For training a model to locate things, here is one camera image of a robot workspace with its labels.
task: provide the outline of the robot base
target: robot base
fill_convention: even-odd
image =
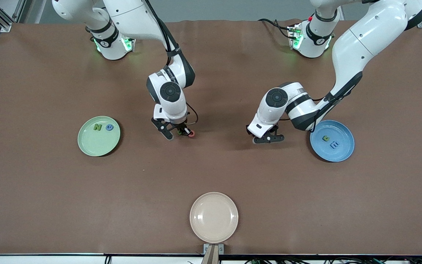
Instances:
[[[300,55],[306,58],[312,59],[320,57],[323,52],[328,49],[332,36],[330,36],[326,41],[323,40],[322,45],[315,45],[313,40],[307,36],[307,24],[308,21],[305,20],[304,22],[289,28],[288,36],[295,38],[295,40],[291,38],[289,39],[289,46],[291,50],[297,51]]]
[[[155,120],[154,118],[151,119],[151,122],[154,124],[154,126],[159,130],[159,132],[164,135],[164,137],[167,140],[173,140],[174,135],[172,135],[171,131],[174,129],[177,129],[177,133],[182,136],[187,137],[194,137],[195,132],[188,127],[186,127],[185,122],[182,122],[180,124],[172,124],[170,122],[165,122],[164,120]]]
[[[284,135],[278,135],[278,124],[276,124],[272,129],[268,130],[265,134],[263,134],[261,138],[255,137],[255,135],[253,135],[252,132],[248,130],[247,133],[253,136],[253,144],[282,142],[284,140]]]

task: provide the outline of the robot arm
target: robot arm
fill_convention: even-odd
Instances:
[[[333,89],[318,104],[315,104],[298,82],[287,82],[271,89],[247,127],[248,132],[256,137],[254,142],[278,141],[280,135],[276,135],[273,127],[277,125],[283,112],[288,114],[295,128],[303,131],[314,129],[315,125],[358,84],[365,65],[405,30],[408,18],[412,17],[410,11],[405,8],[409,3],[409,0],[380,0],[372,3],[365,17],[340,37],[333,46],[332,53],[336,82]],[[271,104],[275,98],[271,97],[269,100],[269,97],[276,89],[287,94],[284,104]]]
[[[65,20],[86,25],[104,58],[121,59],[132,50],[131,41],[118,31],[105,10],[94,7],[97,1],[52,0],[52,5],[56,13]]]
[[[195,72],[166,25],[159,19],[149,0],[104,0],[108,13],[126,37],[159,40],[166,48],[167,64],[149,75],[146,87],[156,105],[151,121],[168,140],[172,129],[194,136],[186,126],[188,112],[183,89],[192,85]]]
[[[52,3],[61,17],[86,24],[97,48],[107,59],[116,60],[131,51],[131,45],[125,45],[130,40],[162,42],[166,48],[167,64],[151,74],[146,82],[156,102],[151,120],[169,140],[173,138],[170,131],[174,128],[179,134],[193,136],[186,127],[188,112],[183,89],[193,84],[195,72],[149,0],[104,0],[107,12],[93,8],[97,1],[52,0]]]
[[[291,48],[308,58],[316,58],[328,48],[333,30],[340,20],[337,8],[354,3],[373,4],[381,0],[310,0],[315,7],[315,13],[310,20],[295,25],[290,30]],[[403,1],[408,14],[408,24],[405,30],[415,27],[422,21],[422,0]]]

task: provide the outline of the brown table surface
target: brown table surface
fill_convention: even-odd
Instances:
[[[422,254],[422,29],[375,57],[327,115],[356,140],[350,159],[328,163],[291,122],[271,145],[252,144],[245,125],[283,82],[326,95],[331,50],[303,58],[262,22],[169,27],[196,70],[185,93],[200,117],[194,139],[172,142],[151,124],[145,87],[166,61],[158,41],[108,61],[83,25],[16,24],[0,36],[0,253],[194,253],[203,242],[189,210],[217,191],[239,209],[227,253]],[[106,157],[77,146],[97,115],[122,125]]]

